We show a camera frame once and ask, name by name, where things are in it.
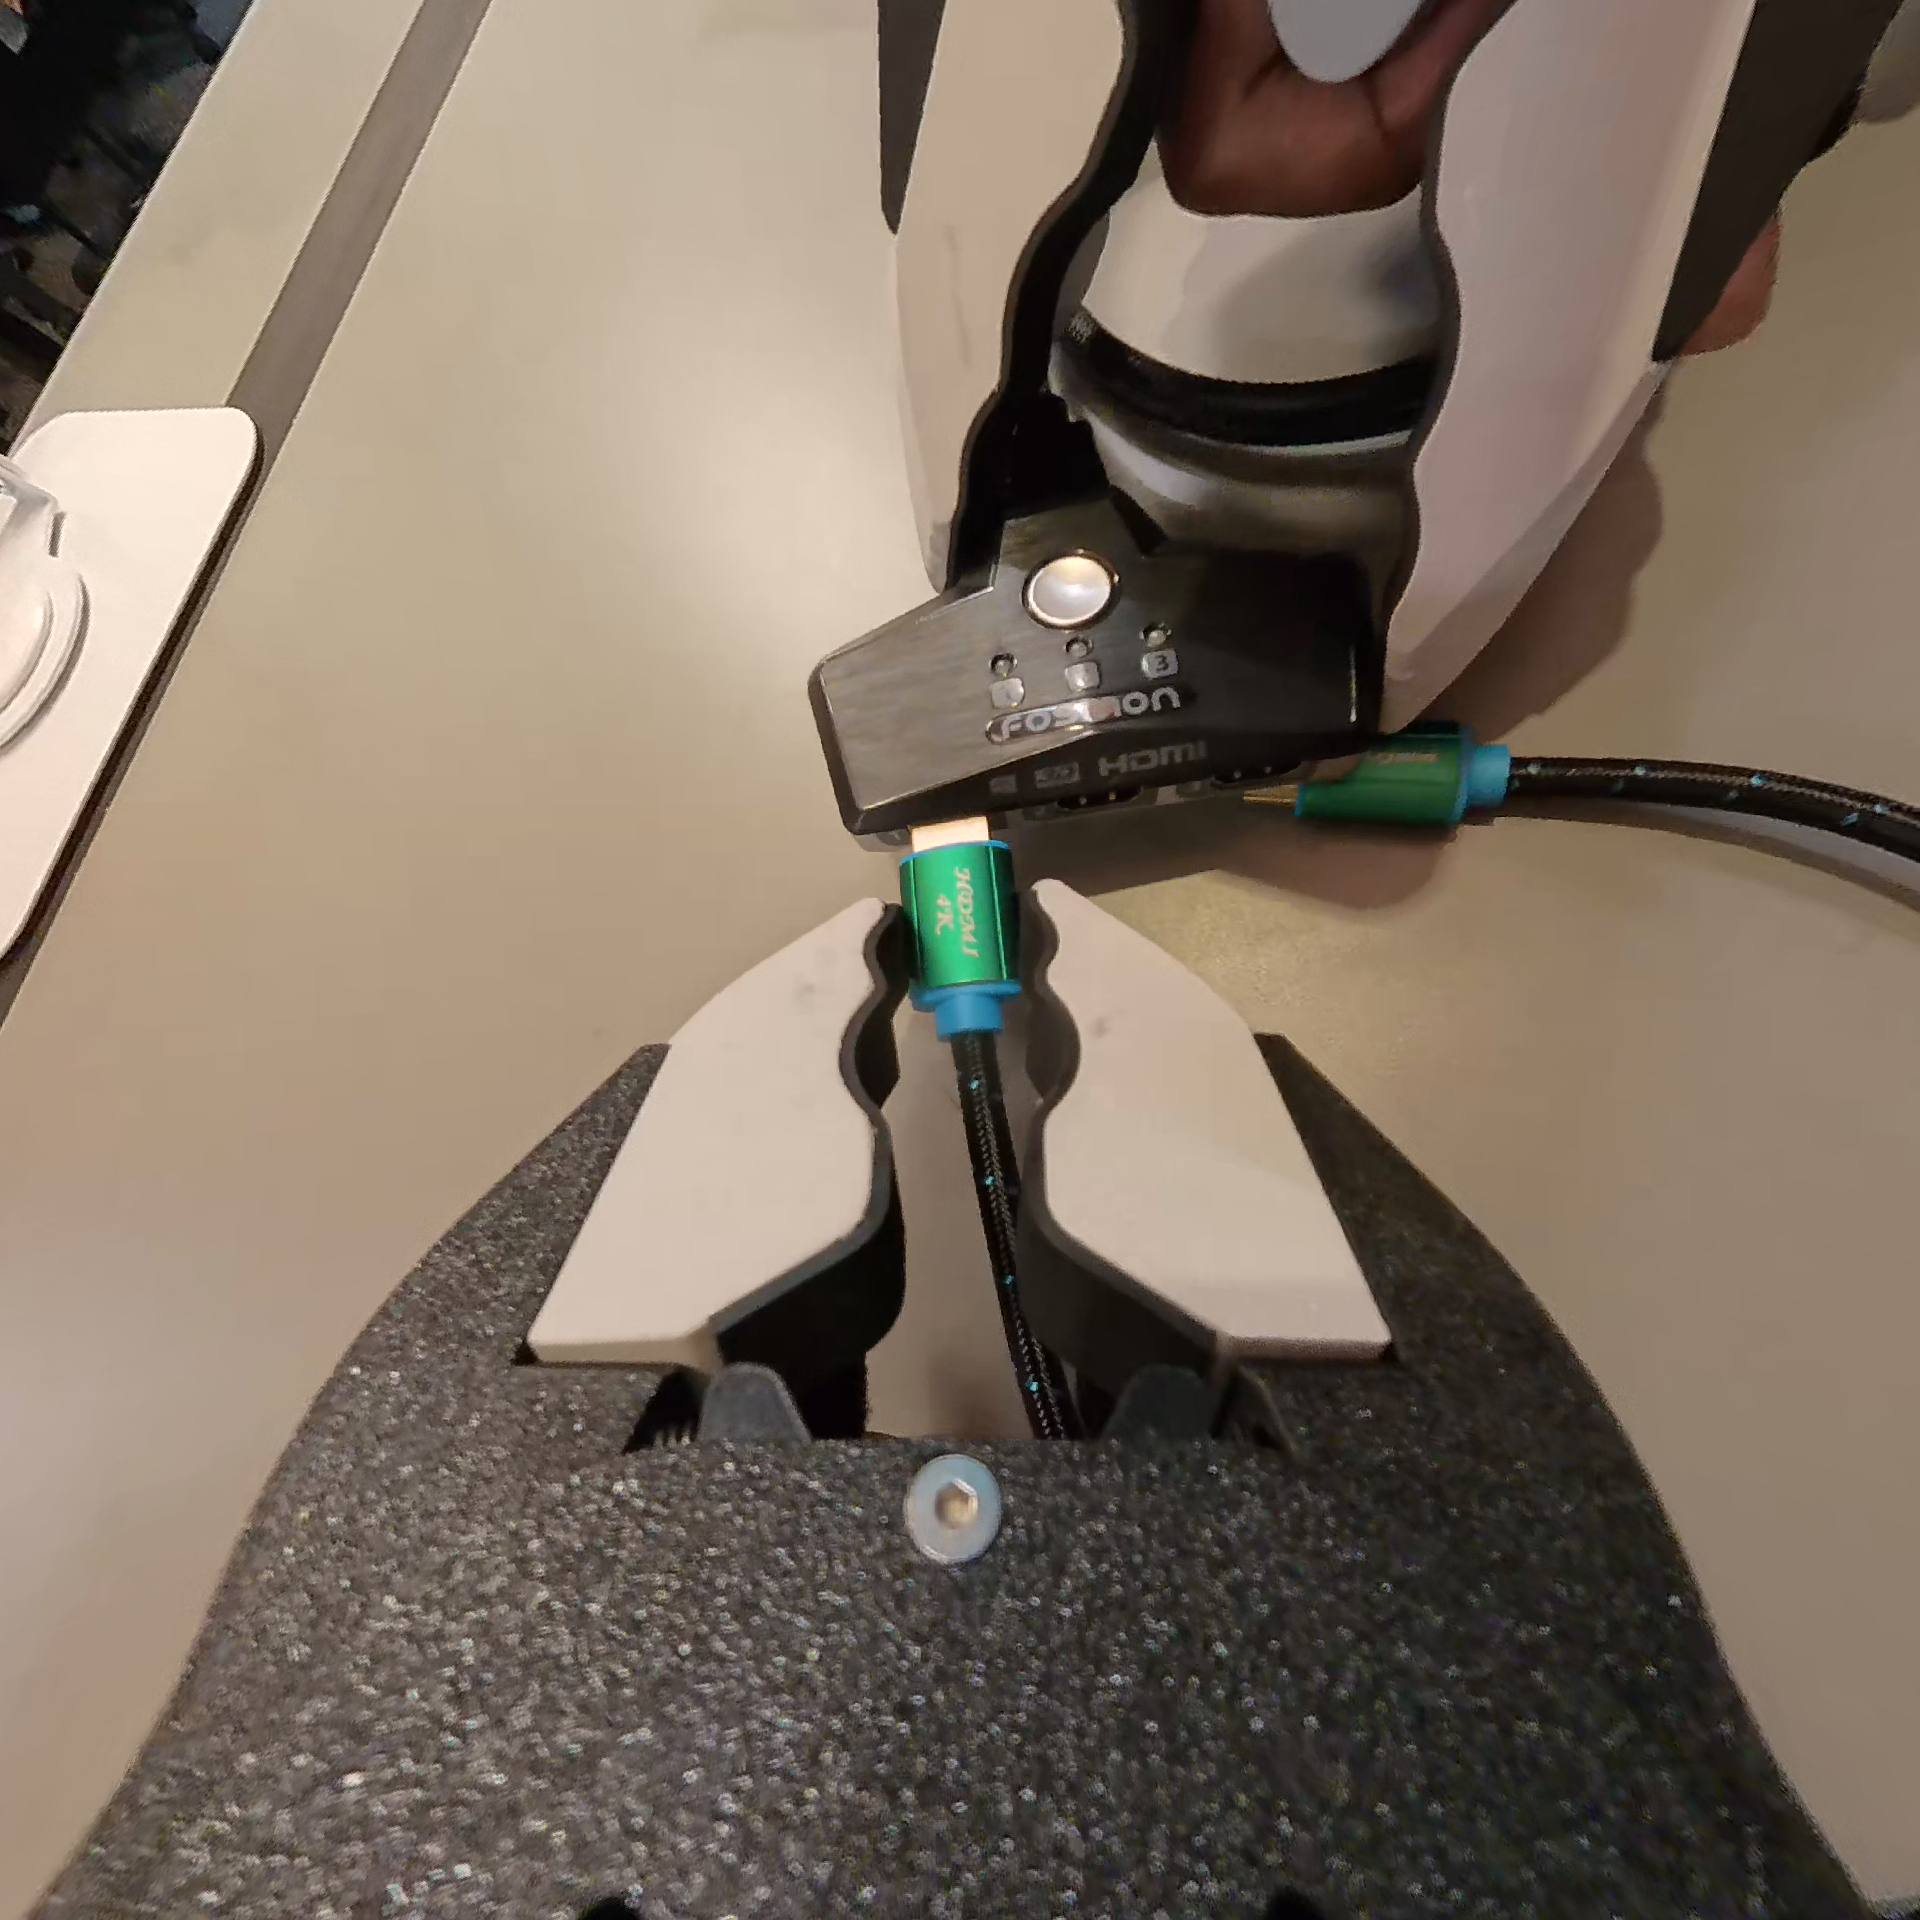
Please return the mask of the black metal switch box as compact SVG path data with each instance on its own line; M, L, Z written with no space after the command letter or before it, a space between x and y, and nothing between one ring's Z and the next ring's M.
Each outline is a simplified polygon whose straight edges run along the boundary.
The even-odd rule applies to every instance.
M1144 527L1114 497L1010 519L988 563L816 666L851 834L1208 792L1376 737L1382 640L1351 558Z

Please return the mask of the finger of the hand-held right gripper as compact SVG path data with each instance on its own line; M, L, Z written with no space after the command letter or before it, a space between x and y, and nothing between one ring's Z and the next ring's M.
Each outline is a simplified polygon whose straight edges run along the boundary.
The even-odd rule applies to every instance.
M1427 179L1444 388L1380 726L1411 726L1532 587L1656 391L1654 338L1751 1L1521 1L1460 66Z
M994 562L1014 519L1105 486L1052 355L1190 27L1173 1L880 5L900 417L939 591Z

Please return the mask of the person's right hand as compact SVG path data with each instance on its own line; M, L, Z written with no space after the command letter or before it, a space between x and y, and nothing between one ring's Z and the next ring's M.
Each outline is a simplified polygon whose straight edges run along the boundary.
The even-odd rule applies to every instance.
M1400 201L1431 119L1495 3L1437 3L1384 60L1338 82L1283 53L1265 3L1202 1L1158 150L1171 195L1206 217L1318 219Z

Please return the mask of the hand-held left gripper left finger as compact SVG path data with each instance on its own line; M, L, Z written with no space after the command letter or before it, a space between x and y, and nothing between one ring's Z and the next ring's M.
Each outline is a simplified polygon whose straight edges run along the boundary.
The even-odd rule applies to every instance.
M862 898L699 1008L536 1314L543 1363L856 1369L900 1310L880 1107L900 909Z

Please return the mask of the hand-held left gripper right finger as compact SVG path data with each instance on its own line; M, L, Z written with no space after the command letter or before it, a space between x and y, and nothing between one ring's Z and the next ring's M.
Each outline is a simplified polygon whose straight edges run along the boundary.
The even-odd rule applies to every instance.
M1387 1325L1252 1028L1072 891L1027 891L1027 1316L1069 1365L1373 1361Z

